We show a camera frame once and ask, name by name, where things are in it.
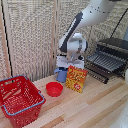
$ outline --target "orange box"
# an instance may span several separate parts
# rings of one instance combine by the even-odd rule
[[[88,71],[85,69],[76,68],[70,65],[67,72],[66,86],[82,93],[87,73]]]

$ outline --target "red plastic basket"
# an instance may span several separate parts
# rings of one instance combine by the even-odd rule
[[[39,116],[46,99],[25,76],[0,81],[0,106],[14,128],[21,128]]]

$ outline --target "white wall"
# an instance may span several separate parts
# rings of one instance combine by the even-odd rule
[[[126,33],[124,35],[124,40],[128,41],[128,28],[127,28]]]

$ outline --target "basket handle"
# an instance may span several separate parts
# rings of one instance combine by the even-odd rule
[[[19,76],[23,76],[26,80],[28,80],[28,78],[24,75],[19,75]],[[10,80],[10,79],[13,79],[13,78],[16,78],[16,77],[19,77],[19,76],[14,76],[14,77],[10,77],[10,78],[4,79],[4,80],[0,80],[0,82],[5,81],[5,80]]]
[[[43,100],[42,100],[41,102],[39,102],[39,103],[37,103],[37,104],[34,104],[34,105],[30,106],[30,107],[27,107],[27,108],[25,108],[25,109],[23,109],[23,110],[20,110],[20,111],[18,111],[18,112],[16,112],[16,113],[13,113],[13,114],[9,113],[5,105],[2,105],[1,107],[4,107],[6,113],[7,113],[9,116],[15,116],[15,115],[17,115],[17,114],[19,114],[19,113],[21,113],[21,112],[24,112],[24,111],[26,111],[26,110],[28,110],[28,109],[30,109],[30,108],[33,108],[33,107],[35,107],[35,106],[37,106],[37,105],[42,104],[42,103],[44,102],[44,96],[40,93],[40,91],[39,91],[38,93],[39,93],[39,95],[43,98]]]

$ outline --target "vertical slat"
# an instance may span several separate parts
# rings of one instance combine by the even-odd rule
[[[9,54],[8,54],[8,48],[7,48],[7,40],[6,40],[6,35],[5,35],[5,26],[4,26],[4,21],[3,21],[3,13],[2,13],[2,3],[0,1],[0,30],[1,30],[1,42],[2,42],[2,46],[3,47],[3,53],[5,56],[5,67],[7,72],[7,76],[3,76],[4,78],[9,78],[11,77],[11,66],[10,66],[10,61],[9,61]]]
[[[54,26],[55,26],[55,12],[56,12],[56,0],[54,0],[54,11],[53,11],[53,25],[52,25],[52,43],[51,43],[51,55],[50,55],[50,75],[53,74],[53,55],[54,55]]]
[[[12,36],[11,36],[11,29],[10,29],[10,20],[9,20],[9,14],[8,14],[7,0],[2,0],[2,3],[3,3],[4,20],[5,20],[5,25],[6,25],[6,34],[7,34],[8,46],[9,46],[9,52],[10,52],[11,66],[13,69],[13,76],[15,76],[16,75],[15,61],[14,61],[14,54],[13,54],[13,44],[12,44]]]

